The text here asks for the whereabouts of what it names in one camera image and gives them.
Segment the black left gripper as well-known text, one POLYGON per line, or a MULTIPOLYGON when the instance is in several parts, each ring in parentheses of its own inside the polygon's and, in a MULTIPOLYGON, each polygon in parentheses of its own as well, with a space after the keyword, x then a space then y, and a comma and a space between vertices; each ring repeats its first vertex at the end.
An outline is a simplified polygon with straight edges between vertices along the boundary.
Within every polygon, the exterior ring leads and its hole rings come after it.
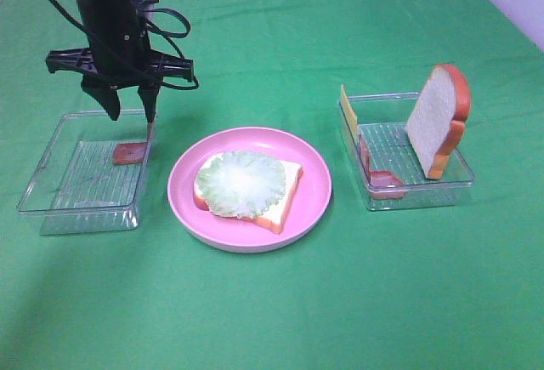
POLYGON ((157 8, 159 0, 76 0, 78 22, 56 0, 53 5, 88 39, 86 48, 52 50, 46 57, 51 73, 75 71, 107 85, 82 85, 112 121, 121 112, 116 90, 139 84, 147 123, 156 119, 161 86, 193 89, 193 61, 173 41, 190 33, 190 22, 173 9, 157 8))

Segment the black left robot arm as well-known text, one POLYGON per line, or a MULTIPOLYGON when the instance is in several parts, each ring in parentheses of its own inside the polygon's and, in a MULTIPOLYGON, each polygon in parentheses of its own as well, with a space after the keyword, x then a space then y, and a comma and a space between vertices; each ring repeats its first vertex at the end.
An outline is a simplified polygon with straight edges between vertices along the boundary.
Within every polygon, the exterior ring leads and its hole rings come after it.
POLYGON ((194 63, 181 51, 174 55, 150 46, 151 33, 169 44, 187 37, 190 22, 178 11, 165 9, 180 21, 181 32, 164 31, 151 16, 160 12, 157 0, 76 0, 81 19, 75 20, 57 0, 51 4, 88 39, 86 48, 52 50, 46 57, 48 71, 73 71, 82 75, 82 90, 92 96, 111 120, 118 119, 121 104, 118 90, 135 87, 148 122, 156 118, 156 99, 167 78, 183 78, 183 90, 194 90, 199 83, 194 63))

